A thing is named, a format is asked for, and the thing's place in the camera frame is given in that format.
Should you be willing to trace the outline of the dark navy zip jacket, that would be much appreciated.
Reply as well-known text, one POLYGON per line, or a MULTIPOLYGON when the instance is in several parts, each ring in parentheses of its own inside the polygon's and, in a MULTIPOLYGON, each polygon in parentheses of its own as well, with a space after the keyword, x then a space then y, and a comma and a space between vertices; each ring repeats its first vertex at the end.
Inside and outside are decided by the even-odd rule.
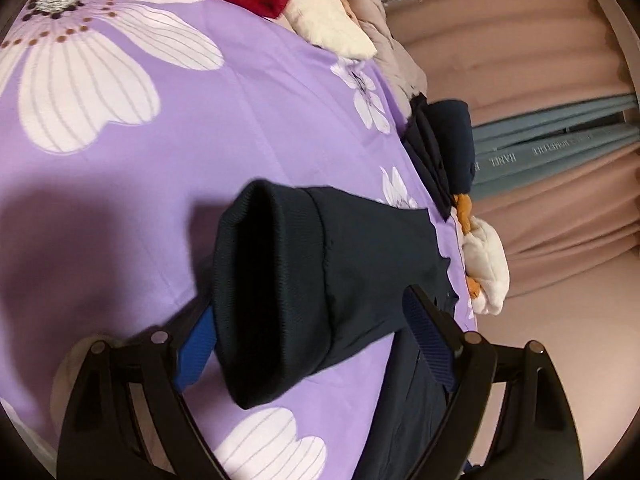
POLYGON ((406 478, 446 396, 408 329, 402 294, 419 286, 446 313, 459 299, 428 213, 256 180, 222 215, 213 265, 216 353, 240 408, 393 337, 355 477, 406 478))

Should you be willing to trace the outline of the folded navy clothes stack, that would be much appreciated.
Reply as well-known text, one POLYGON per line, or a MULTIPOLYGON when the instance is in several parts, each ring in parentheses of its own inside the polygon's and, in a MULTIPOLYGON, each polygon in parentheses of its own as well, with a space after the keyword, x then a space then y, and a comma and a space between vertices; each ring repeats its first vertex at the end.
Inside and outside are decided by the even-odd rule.
POLYGON ((401 133, 406 150, 442 220, 454 196, 469 195, 475 178, 475 145, 469 105, 461 100, 410 100, 411 115, 401 133))

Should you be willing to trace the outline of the white orange plush toy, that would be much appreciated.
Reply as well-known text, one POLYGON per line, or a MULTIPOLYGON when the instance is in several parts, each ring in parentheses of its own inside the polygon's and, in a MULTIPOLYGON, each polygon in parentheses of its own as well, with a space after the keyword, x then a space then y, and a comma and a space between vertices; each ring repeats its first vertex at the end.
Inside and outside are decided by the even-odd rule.
POLYGON ((498 315, 511 285, 502 241, 486 221, 472 215, 469 195, 454 196, 452 213, 457 221, 458 241, 474 315, 498 315))

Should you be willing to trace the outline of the teal printed curtain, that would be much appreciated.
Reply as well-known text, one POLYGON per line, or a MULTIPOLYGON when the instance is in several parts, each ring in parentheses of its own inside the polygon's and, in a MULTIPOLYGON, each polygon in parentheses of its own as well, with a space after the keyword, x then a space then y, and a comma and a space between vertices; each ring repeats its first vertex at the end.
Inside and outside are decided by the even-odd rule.
POLYGON ((473 200, 556 176, 639 141, 624 114, 638 110, 631 94, 567 104, 473 129, 473 200))

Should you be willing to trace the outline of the purple floral bed sheet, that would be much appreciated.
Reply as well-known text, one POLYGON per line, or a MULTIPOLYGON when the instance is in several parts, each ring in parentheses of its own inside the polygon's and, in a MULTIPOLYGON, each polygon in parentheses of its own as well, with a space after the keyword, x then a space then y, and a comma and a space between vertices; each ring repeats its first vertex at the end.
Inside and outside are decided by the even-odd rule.
MULTIPOLYGON (((1 45, 2 477, 61 479, 94 342, 213 309, 218 224, 250 182, 425 210, 459 296, 445 313, 462 321, 457 228, 406 125, 375 63, 224 0, 28 0, 1 45)), ((358 479, 392 336, 248 409, 216 344, 182 395, 226 477, 358 479)))

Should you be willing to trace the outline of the pink curtain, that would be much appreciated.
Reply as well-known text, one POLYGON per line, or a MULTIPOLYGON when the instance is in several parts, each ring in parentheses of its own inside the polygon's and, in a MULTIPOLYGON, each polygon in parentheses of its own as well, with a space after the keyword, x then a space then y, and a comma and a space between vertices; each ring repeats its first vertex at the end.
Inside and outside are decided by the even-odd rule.
MULTIPOLYGON (((612 0, 420 0, 387 14, 426 75, 431 101, 469 105, 473 129, 633 93, 637 52, 612 0)), ((521 296, 639 245, 639 141, 576 168, 473 200, 500 234, 521 296)))

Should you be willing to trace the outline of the beige quilted blanket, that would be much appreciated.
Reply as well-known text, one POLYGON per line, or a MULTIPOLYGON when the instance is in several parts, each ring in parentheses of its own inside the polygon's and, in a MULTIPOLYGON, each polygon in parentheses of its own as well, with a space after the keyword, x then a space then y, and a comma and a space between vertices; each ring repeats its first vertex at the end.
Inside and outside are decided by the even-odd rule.
POLYGON ((374 60, 392 90, 401 113, 411 115, 410 101, 414 96, 427 94, 424 70, 397 41, 387 25, 381 0, 346 0, 355 18, 373 42, 378 53, 374 60))

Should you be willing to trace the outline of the white pillow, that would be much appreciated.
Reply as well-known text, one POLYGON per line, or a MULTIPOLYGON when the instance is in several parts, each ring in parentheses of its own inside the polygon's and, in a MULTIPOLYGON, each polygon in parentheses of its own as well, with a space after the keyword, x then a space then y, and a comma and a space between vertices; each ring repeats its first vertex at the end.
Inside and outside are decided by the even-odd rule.
POLYGON ((343 0, 288 0, 282 16, 298 36, 343 58, 370 60, 378 53, 343 0))

